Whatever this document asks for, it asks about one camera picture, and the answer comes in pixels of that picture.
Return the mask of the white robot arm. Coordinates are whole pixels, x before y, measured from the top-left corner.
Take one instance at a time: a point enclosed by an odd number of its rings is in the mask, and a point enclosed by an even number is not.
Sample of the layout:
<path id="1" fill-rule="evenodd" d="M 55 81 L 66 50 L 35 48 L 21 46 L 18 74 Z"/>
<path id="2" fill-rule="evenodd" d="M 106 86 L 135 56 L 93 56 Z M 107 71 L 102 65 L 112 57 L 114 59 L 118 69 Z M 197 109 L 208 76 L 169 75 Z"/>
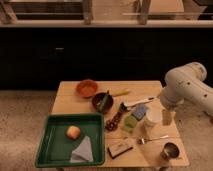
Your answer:
<path id="1" fill-rule="evenodd" d="M 166 86 L 159 94 L 164 107 L 162 123 L 170 125 L 175 116 L 175 108 L 185 99 L 200 106 L 213 124 L 213 88 L 206 85 L 206 68 L 199 62 L 191 62 L 173 68 L 165 74 Z"/>

